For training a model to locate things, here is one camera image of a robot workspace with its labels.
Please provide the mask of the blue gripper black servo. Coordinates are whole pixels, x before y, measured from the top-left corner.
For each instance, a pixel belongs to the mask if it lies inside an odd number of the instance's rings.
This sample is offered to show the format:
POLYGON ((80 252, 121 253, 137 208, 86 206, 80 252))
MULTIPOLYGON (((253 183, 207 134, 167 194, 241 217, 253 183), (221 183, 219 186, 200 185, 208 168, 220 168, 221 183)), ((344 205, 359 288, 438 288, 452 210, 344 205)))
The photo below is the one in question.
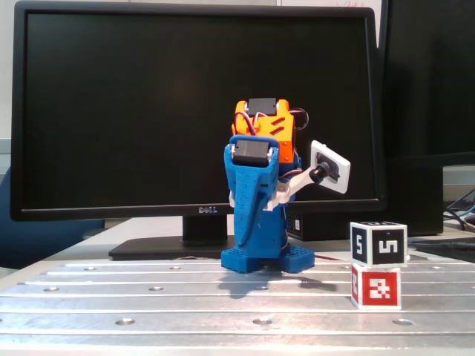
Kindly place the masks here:
POLYGON ((234 208, 235 243, 248 244, 278 184, 279 142, 265 136, 234 135, 224 148, 224 165, 234 208))

